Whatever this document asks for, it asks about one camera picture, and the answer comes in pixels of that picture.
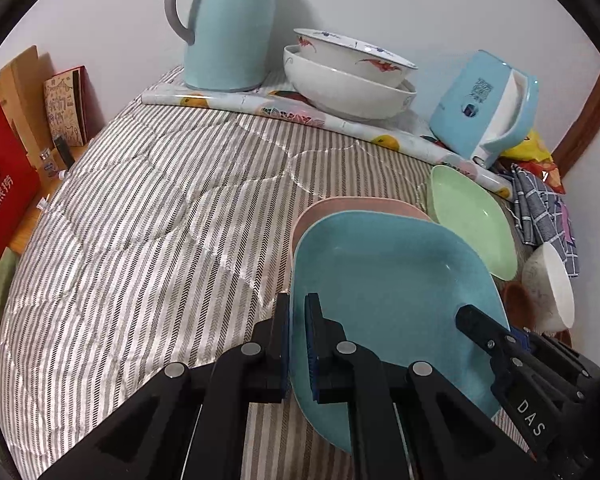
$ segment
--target white wall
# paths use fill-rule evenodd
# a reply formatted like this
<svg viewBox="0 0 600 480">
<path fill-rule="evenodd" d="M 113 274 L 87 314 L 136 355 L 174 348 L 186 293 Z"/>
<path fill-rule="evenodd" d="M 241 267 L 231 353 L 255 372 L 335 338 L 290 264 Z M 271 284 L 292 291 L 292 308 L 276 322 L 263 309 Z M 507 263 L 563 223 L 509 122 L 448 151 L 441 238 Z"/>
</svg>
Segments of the white wall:
<svg viewBox="0 0 600 480">
<path fill-rule="evenodd" d="M 414 108 L 426 118 L 468 56 L 489 50 L 539 78 L 536 126 L 550 149 L 600 71 L 598 52 L 555 0 L 278 0 L 273 64 L 295 42 L 293 27 L 342 32 L 416 62 Z M 86 65 L 106 119 L 180 63 L 183 49 L 162 0 L 40 0 L 0 48 L 0 67 L 31 44 L 56 70 Z"/>
<path fill-rule="evenodd" d="M 574 345 L 600 365 L 600 131 L 564 179 L 580 276 L 573 281 Z"/>
</svg>

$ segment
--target folded cloth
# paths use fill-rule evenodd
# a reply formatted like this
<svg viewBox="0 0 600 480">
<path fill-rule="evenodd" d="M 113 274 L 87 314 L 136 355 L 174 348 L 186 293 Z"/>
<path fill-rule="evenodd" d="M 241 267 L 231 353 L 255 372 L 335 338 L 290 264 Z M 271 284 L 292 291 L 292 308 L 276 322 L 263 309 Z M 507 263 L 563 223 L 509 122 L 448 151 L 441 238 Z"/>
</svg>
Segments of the folded cloth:
<svg viewBox="0 0 600 480">
<path fill-rule="evenodd" d="M 549 242 L 560 254 L 569 277 L 578 276 L 578 250 L 562 196 L 517 164 L 511 165 L 509 179 L 514 195 L 511 213 L 522 243 L 538 247 Z"/>
</svg>

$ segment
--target pink plate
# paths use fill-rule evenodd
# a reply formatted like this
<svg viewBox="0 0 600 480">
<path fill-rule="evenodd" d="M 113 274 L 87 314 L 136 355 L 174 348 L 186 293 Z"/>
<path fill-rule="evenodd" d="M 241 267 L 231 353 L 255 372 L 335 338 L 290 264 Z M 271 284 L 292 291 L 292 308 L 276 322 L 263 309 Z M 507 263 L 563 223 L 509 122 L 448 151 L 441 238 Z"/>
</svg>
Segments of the pink plate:
<svg viewBox="0 0 600 480">
<path fill-rule="evenodd" d="M 411 216 L 420 220 L 431 222 L 426 214 L 411 204 L 393 198 L 377 198 L 369 196 L 333 196 L 316 202 L 305 209 L 296 220 L 291 235 L 291 254 L 296 252 L 296 245 L 304 232 L 325 216 L 341 211 L 375 211 L 378 213 L 391 213 L 400 216 Z"/>
</svg>

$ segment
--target blue plate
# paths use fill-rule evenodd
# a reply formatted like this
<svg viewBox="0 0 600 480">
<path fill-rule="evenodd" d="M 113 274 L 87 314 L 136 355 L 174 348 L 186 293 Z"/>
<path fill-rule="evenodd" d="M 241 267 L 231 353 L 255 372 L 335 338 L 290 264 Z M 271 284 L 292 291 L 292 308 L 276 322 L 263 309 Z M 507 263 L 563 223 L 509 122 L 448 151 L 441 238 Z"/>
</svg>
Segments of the blue plate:
<svg viewBox="0 0 600 480">
<path fill-rule="evenodd" d="M 489 271 L 462 238 L 433 222 L 369 211 L 345 211 L 312 225 L 296 249 L 291 288 L 290 375 L 296 399 L 315 430 L 351 450 L 346 404 L 312 397 L 304 332 L 304 297 L 320 295 L 324 317 L 383 361 L 428 361 L 487 416 L 491 395 L 487 354 L 455 325 L 473 304 L 509 328 Z"/>
</svg>

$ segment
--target red paper bag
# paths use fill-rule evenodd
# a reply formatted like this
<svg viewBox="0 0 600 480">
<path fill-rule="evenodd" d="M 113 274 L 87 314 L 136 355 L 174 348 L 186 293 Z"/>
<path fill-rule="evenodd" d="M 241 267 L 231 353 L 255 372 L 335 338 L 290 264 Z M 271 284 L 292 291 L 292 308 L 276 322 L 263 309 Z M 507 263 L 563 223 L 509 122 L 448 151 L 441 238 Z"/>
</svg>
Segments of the red paper bag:
<svg viewBox="0 0 600 480">
<path fill-rule="evenodd" d="M 0 106 L 0 257 L 39 189 L 38 172 L 31 167 Z"/>
</svg>

